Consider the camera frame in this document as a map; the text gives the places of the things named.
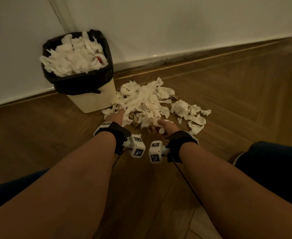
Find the wire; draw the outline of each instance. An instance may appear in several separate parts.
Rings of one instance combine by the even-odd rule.
[[[190,183],[188,182],[188,180],[186,179],[186,177],[184,176],[184,174],[181,172],[180,168],[178,167],[178,165],[176,164],[176,162],[175,162],[175,160],[173,158],[172,158],[172,161],[176,165],[178,171],[180,172],[181,176],[184,178],[184,180],[188,184],[189,188],[191,189],[192,193],[195,195],[195,197],[198,200],[198,202],[202,205],[202,207],[204,207],[202,201],[200,200],[200,198],[198,197],[198,195],[196,194],[196,192],[194,191],[194,189],[191,187]]]
[[[113,166],[112,166],[112,168],[114,168],[114,166],[115,166],[115,164],[117,163],[117,161],[120,159],[120,156],[122,156],[122,154],[124,153],[124,152],[126,152],[127,150],[129,150],[129,148],[128,149],[125,149],[118,157],[117,157],[117,159],[116,159],[116,161],[115,161],[115,163],[113,164]]]

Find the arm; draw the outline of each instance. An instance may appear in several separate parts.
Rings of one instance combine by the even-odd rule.
[[[121,124],[124,111],[108,121]],[[0,238],[92,238],[102,218],[116,139],[100,132],[0,207]]]
[[[160,121],[168,134],[179,131]],[[292,238],[292,204],[195,143],[179,156],[197,195],[223,238]]]

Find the wooden floor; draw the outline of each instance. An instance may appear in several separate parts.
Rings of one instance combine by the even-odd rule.
[[[292,48],[289,40],[118,73],[116,87],[164,80],[189,104],[211,109],[200,145],[222,159],[259,140],[292,146]],[[103,121],[61,94],[0,108],[0,183],[52,167]],[[180,128],[188,129],[185,122]],[[140,129],[128,127],[132,133]],[[146,147],[155,140],[142,131]],[[113,169],[96,238],[219,238],[174,164],[123,154]]]

